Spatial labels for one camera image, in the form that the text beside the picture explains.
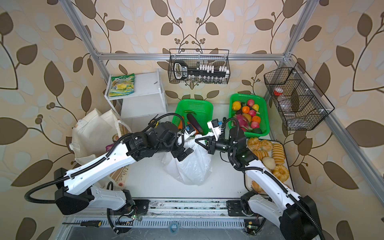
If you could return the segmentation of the white plastic bag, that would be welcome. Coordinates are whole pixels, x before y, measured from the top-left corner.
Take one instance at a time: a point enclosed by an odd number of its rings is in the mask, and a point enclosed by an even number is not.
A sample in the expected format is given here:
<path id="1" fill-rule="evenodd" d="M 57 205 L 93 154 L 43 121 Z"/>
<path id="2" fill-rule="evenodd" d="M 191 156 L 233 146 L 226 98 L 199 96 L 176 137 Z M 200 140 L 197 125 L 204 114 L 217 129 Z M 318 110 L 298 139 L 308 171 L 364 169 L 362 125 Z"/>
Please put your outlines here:
<path id="1" fill-rule="evenodd" d="M 184 147 L 193 152 L 179 162 L 171 153 L 162 159 L 164 171 L 185 185 L 201 186 L 213 171 L 212 158 L 208 151 L 198 145 L 194 138 L 186 140 Z"/>

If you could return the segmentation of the purple snack bag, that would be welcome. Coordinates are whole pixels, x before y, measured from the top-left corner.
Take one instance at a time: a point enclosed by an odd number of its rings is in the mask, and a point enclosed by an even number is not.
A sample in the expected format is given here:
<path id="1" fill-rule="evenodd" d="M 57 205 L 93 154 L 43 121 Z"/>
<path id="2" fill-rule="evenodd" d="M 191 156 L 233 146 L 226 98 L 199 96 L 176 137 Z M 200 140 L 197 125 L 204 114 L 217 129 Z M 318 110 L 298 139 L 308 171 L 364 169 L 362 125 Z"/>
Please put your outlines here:
<path id="1" fill-rule="evenodd" d="M 111 145 L 106 146 L 107 153 L 113 152 L 114 149 L 115 149 L 115 144 L 111 144 Z"/>

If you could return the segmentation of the cream floral tote bag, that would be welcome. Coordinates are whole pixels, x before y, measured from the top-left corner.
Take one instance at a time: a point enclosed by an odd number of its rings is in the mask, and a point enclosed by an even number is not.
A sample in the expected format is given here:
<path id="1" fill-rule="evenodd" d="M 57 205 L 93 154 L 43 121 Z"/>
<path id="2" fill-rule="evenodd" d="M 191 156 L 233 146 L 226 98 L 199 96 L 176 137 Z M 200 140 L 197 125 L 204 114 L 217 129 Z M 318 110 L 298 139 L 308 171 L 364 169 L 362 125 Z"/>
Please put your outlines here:
<path id="1" fill-rule="evenodd" d="M 100 157 L 116 140 L 131 133 L 131 128 L 113 110 L 101 113 L 94 109 L 78 120 L 72 129 L 69 148 L 81 166 Z"/>

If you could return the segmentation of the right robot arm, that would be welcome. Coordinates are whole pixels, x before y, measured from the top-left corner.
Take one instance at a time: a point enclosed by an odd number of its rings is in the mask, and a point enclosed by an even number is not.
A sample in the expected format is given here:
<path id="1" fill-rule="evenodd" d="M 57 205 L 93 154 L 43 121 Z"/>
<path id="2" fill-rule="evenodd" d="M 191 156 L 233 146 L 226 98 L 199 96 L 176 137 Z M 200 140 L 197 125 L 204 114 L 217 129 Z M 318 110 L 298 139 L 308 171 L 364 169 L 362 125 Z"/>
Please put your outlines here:
<path id="1" fill-rule="evenodd" d="M 195 140 L 208 154 L 220 151 L 228 154 L 229 163 L 235 170 L 244 173 L 256 182 L 271 198 L 264 199 L 256 192 L 242 197 L 245 215 L 259 214 L 280 228 L 286 240 L 325 239 L 316 203 L 309 197 L 301 197 L 287 187 L 247 147 L 247 138 L 237 119 L 231 118 L 235 127 L 225 139 L 229 120 L 217 119 L 207 123 L 210 135 Z"/>

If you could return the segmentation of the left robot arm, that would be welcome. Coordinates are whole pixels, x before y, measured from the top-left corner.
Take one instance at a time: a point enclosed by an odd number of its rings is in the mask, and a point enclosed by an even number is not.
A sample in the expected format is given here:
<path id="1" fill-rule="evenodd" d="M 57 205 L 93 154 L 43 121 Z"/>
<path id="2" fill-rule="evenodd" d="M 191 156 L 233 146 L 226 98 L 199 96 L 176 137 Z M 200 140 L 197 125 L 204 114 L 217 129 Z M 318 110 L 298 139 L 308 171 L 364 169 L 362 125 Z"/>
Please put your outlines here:
<path id="1" fill-rule="evenodd" d="M 128 190 L 107 190 L 95 184 L 114 171 L 150 158 L 157 153 L 170 152 L 183 161 L 193 152 L 184 147 L 186 126 L 181 129 L 171 122 L 153 120 L 141 132 L 120 137 L 111 149 L 100 157 L 72 170 L 60 168 L 55 179 L 29 190 L 24 198 L 35 204 L 55 204 L 63 215 L 72 215 L 86 208 L 120 211 L 134 205 Z"/>

